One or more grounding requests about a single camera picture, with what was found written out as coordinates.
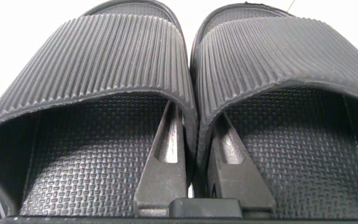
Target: rubber strap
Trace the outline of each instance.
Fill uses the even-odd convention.
[[[194,60],[201,168],[215,119],[238,101],[305,85],[358,98],[358,50],[316,20],[260,17],[223,23],[205,35]]]
[[[0,98],[0,124],[57,106],[147,92],[180,107],[194,159],[198,116],[186,61],[179,30],[164,19],[123,14],[73,19],[52,34]],[[12,198],[9,186],[0,184],[0,192]]]

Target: black slide sandal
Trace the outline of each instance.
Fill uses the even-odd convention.
[[[201,31],[221,11],[203,23],[191,56],[196,196],[237,198],[246,217],[358,219],[358,50],[289,14]]]
[[[138,14],[97,14],[117,2]],[[166,217],[187,196],[198,121],[177,27],[159,2],[111,1],[39,49],[0,99],[8,215]]]

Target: white surface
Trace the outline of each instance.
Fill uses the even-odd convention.
[[[60,24],[80,16],[102,2],[104,0],[0,0],[0,96]],[[162,2],[174,11],[180,21],[190,53],[196,31],[211,11],[244,0]],[[292,0],[249,2],[264,3],[287,10]],[[327,22],[358,48],[358,2],[296,0],[289,12],[299,17],[311,17]]]

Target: footbed texture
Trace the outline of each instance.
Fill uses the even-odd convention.
[[[41,112],[20,214],[134,216],[166,104],[157,96],[114,96]]]
[[[201,168],[212,122],[236,101],[291,85],[358,97],[358,50],[320,21],[266,17],[227,22],[205,35],[195,60]]]
[[[358,147],[340,94],[286,88],[226,110],[276,218],[358,218]]]
[[[289,16],[278,9],[272,9],[267,6],[261,5],[249,5],[243,4],[241,6],[226,9],[214,15],[211,20],[208,21],[204,30],[203,36],[207,34],[211,29],[216,26],[229,21],[235,21],[238,19],[248,19],[253,17],[279,17]]]

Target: textured footbed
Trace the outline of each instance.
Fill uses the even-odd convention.
[[[127,95],[41,112],[20,214],[133,217],[166,104]]]
[[[226,113],[275,197],[275,218],[358,218],[358,145],[342,95],[286,88]]]
[[[216,26],[233,21],[238,19],[248,19],[253,17],[278,17],[282,16],[273,10],[267,11],[257,8],[246,8],[246,7],[237,7],[232,9],[226,9],[222,12],[217,13],[206,25],[203,36],[207,34],[211,29],[214,29]]]

